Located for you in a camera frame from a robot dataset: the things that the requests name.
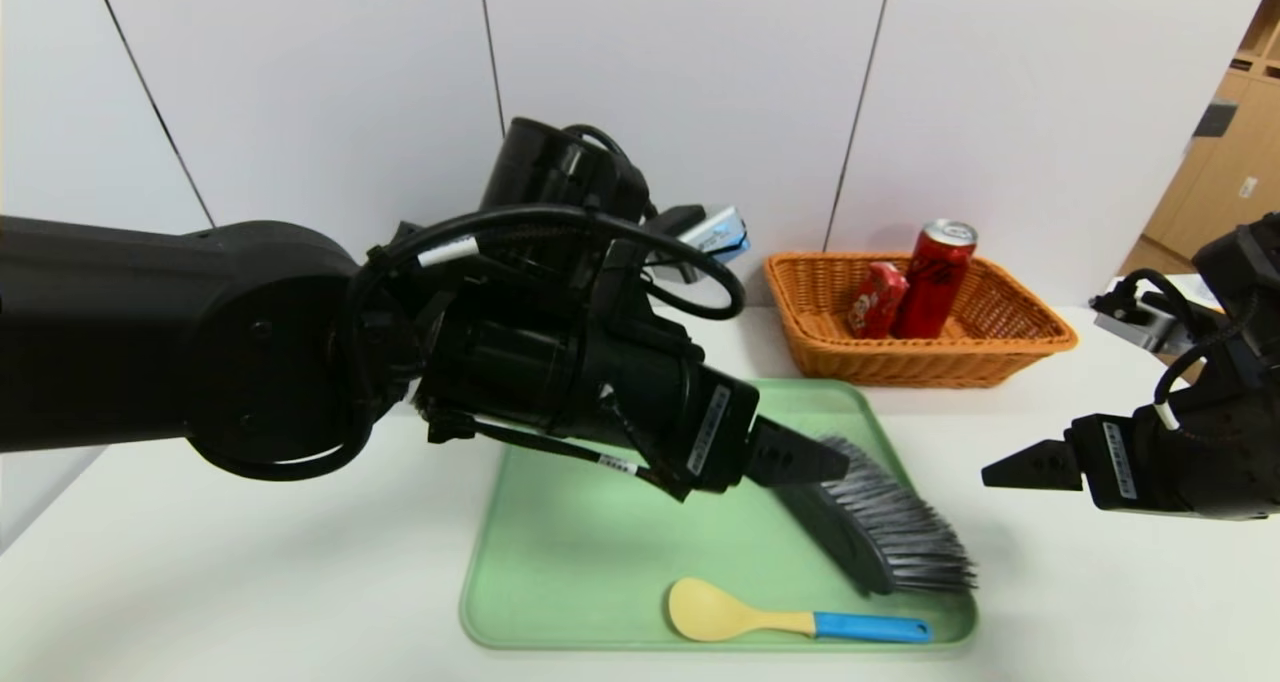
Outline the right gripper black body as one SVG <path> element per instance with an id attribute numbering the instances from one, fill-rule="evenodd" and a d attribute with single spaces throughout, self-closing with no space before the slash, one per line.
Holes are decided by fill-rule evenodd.
<path id="1" fill-rule="evenodd" d="M 1178 430 L 1147 406 L 1075 418 L 1065 432 L 1097 508 L 1216 521 L 1277 514 L 1276 392 L 1174 392 L 1169 407 Z"/>

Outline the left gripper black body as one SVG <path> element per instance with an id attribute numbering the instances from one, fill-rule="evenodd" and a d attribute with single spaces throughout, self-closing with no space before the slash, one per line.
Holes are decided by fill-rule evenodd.
<path id="1" fill-rule="evenodd" d="M 672 330 L 628 339 L 591 328 L 577 376 L 577 436 L 636 450 L 640 476 L 684 502 L 724 493 L 744 477 L 759 392 L 705 363 Z"/>

